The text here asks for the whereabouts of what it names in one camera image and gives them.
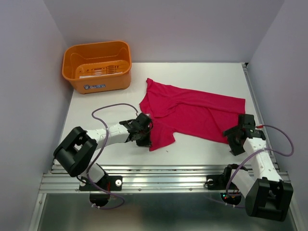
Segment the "red t-shirt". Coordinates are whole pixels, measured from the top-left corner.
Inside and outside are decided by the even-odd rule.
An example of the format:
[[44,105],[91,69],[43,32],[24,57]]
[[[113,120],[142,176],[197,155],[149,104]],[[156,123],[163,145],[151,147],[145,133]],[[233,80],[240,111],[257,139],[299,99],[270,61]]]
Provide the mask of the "red t-shirt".
[[150,151],[171,145],[174,133],[227,144],[223,132],[245,113],[245,99],[178,88],[147,79],[140,109],[153,121]]

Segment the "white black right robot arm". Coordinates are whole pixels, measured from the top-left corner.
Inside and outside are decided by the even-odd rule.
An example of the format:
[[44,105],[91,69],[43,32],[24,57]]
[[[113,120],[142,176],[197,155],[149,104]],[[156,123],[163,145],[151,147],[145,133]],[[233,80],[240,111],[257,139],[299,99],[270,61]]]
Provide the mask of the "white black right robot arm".
[[270,158],[272,149],[267,147],[262,128],[253,115],[240,114],[238,124],[223,132],[233,155],[247,154],[236,167],[228,166],[221,176],[226,190],[236,186],[239,194],[229,196],[245,198],[248,216],[274,221],[285,221],[293,196],[293,187],[284,182]]

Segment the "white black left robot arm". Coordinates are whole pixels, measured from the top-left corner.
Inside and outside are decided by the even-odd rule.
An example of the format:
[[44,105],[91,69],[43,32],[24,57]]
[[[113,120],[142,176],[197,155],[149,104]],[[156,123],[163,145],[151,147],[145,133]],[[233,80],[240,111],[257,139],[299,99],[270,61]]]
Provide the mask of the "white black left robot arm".
[[53,156],[71,177],[84,177],[95,189],[101,190],[107,185],[107,173],[92,160],[95,151],[133,141],[139,147],[150,147],[152,128],[152,120],[144,113],[107,128],[84,130],[75,127],[58,145]]

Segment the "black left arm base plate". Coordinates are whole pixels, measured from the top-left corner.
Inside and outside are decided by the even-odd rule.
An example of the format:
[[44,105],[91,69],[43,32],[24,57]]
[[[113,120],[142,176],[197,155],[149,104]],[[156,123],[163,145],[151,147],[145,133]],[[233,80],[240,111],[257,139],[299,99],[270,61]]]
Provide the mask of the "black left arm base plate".
[[[95,192],[99,189],[91,184],[91,182],[85,177],[78,177],[79,180],[79,190],[81,192]],[[122,190],[123,177],[122,176],[104,176],[99,180],[96,185],[106,191],[121,191]]]

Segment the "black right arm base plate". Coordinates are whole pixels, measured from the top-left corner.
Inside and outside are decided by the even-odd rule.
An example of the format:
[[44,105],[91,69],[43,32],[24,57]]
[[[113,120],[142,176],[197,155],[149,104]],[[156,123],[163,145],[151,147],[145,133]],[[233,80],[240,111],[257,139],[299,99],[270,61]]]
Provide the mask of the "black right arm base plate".
[[224,174],[207,175],[204,186],[209,190],[226,190],[229,179],[230,177]]

